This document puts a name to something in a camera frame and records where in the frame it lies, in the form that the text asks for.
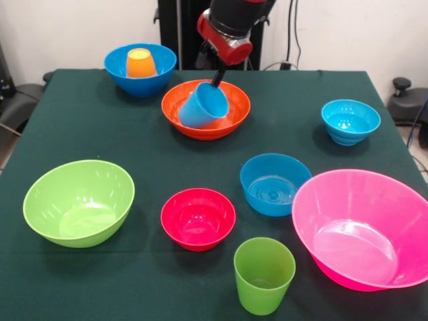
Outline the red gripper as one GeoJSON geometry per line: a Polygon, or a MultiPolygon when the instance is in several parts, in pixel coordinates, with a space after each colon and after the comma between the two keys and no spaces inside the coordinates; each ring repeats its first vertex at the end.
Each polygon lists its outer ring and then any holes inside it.
{"type": "Polygon", "coordinates": [[[204,42],[199,48],[195,68],[197,70],[211,69],[211,49],[213,49],[222,61],[211,81],[211,85],[214,88],[218,88],[224,78],[227,67],[240,64],[247,59],[253,49],[253,44],[250,41],[250,31],[242,37],[228,35],[214,28],[211,23],[212,17],[211,10],[206,9],[198,18],[197,31],[204,39],[204,42]]]}

